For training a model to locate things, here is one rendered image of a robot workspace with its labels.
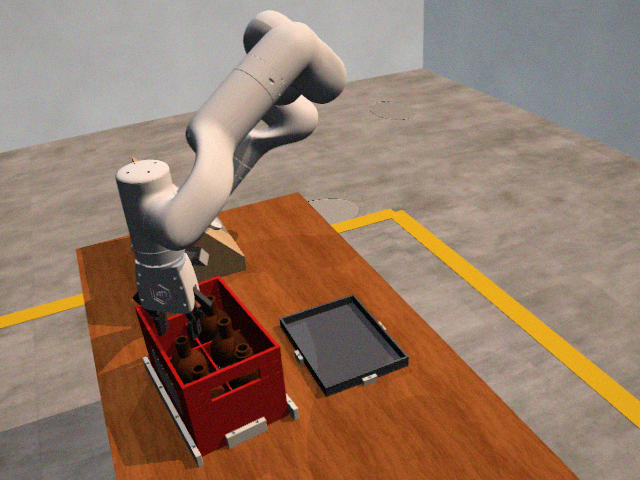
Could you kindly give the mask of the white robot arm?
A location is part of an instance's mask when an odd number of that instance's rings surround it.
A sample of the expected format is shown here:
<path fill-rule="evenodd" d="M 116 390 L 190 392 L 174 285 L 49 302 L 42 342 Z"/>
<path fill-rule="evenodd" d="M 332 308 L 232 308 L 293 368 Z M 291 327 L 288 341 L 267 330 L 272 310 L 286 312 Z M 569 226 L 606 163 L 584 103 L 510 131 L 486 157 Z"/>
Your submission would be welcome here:
<path fill-rule="evenodd" d="M 192 265 L 207 266 L 209 254 L 191 245 L 208 227 L 221 229 L 216 217 L 264 154 L 312 134 L 318 112 L 311 102 L 329 103 L 345 87 L 340 58 L 307 25 L 278 12 L 256 15 L 243 44 L 247 55 L 187 125 L 196 157 L 179 192 L 159 160 L 137 161 L 116 173 L 140 264 L 165 265 L 186 253 Z M 253 129 L 260 120 L 269 128 Z"/>

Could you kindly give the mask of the red crate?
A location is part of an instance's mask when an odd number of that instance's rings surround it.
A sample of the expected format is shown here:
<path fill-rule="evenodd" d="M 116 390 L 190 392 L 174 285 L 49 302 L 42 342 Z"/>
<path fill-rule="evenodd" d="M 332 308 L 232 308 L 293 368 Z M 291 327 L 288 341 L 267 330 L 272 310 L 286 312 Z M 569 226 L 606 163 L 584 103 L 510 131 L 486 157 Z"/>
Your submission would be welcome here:
<path fill-rule="evenodd" d="M 245 337 L 253 355 L 258 354 L 219 370 L 211 356 L 212 341 L 201 344 L 198 336 L 191 340 L 185 314 L 168 318 L 169 328 L 162 337 L 148 312 L 139 323 L 151 365 L 203 457 L 226 446 L 226 434 L 262 417 L 267 425 L 272 424 L 288 416 L 289 411 L 280 346 L 226 284 L 200 284 L 199 290 L 216 297 L 217 307 L 230 316 L 233 329 Z M 175 339 L 181 335 L 204 355 L 209 373 L 214 373 L 183 384 L 170 362 L 177 352 Z M 256 369 L 260 378 L 231 388 L 229 381 Z M 212 399 L 210 390 L 220 385 L 225 394 Z"/>

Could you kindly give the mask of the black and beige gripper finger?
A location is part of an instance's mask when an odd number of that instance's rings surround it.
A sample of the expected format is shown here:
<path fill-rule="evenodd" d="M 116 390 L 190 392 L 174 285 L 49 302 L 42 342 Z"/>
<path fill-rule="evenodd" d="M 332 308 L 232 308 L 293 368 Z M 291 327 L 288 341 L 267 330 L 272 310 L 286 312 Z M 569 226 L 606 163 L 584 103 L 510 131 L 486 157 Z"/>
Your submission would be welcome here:
<path fill-rule="evenodd" d="M 136 301 L 139 305 L 141 305 L 138 292 L 133 296 L 133 300 Z M 157 328 L 158 335 L 163 336 L 169 327 L 166 312 L 152 311 L 152 310 L 147 310 L 145 308 L 143 309 L 149 313 L 150 318 L 154 319 L 154 323 L 156 324 L 155 326 Z"/>
<path fill-rule="evenodd" d="M 201 333 L 202 328 L 199 318 L 213 305 L 213 302 L 209 300 L 204 294 L 202 294 L 196 287 L 193 287 L 193 293 L 195 300 L 200 304 L 200 307 L 198 308 L 197 304 L 195 303 L 194 309 L 192 310 L 193 313 L 191 312 L 189 314 L 185 314 L 187 319 L 189 320 L 187 326 L 191 340 L 195 340 L 198 334 Z"/>

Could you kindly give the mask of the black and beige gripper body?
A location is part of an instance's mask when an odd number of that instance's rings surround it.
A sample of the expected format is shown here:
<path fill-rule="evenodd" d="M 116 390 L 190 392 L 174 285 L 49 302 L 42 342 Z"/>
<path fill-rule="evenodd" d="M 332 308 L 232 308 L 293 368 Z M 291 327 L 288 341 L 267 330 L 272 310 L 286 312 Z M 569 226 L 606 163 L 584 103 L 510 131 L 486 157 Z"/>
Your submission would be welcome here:
<path fill-rule="evenodd" d="M 143 308 L 177 314 L 189 314 L 194 309 L 193 287 L 199 290 L 199 286 L 186 253 L 162 266 L 145 266 L 135 260 L 135 276 Z"/>

